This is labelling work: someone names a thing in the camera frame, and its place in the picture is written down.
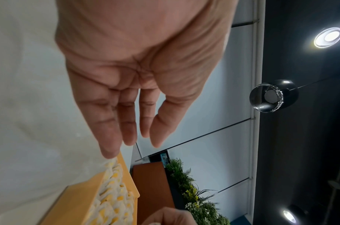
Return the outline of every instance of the yellow box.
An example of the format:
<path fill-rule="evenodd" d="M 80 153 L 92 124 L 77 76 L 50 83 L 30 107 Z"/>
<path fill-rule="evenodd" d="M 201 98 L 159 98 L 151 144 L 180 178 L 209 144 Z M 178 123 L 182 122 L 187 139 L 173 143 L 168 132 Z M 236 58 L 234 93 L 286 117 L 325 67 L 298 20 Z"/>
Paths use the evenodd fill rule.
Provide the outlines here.
<path fill-rule="evenodd" d="M 128 191 L 134 193 L 133 225 L 137 225 L 137 204 L 139 192 L 126 167 L 121 153 L 117 156 L 118 163 L 123 169 L 123 182 Z M 96 174 L 88 181 L 68 186 L 52 206 L 40 225 L 82 225 L 85 217 L 102 184 L 105 172 Z"/>

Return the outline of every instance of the palm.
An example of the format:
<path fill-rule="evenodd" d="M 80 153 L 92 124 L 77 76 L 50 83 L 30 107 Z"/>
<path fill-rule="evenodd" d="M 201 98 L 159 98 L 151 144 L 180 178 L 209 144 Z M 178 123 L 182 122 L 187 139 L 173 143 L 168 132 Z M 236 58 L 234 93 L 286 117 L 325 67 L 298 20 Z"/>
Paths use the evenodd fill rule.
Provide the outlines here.
<path fill-rule="evenodd" d="M 237 0 L 57 1 L 56 41 L 76 103 L 106 158 L 140 130 L 155 147 L 174 132 L 219 61 Z M 166 100 L 155 116 L 160 91 Z"/>

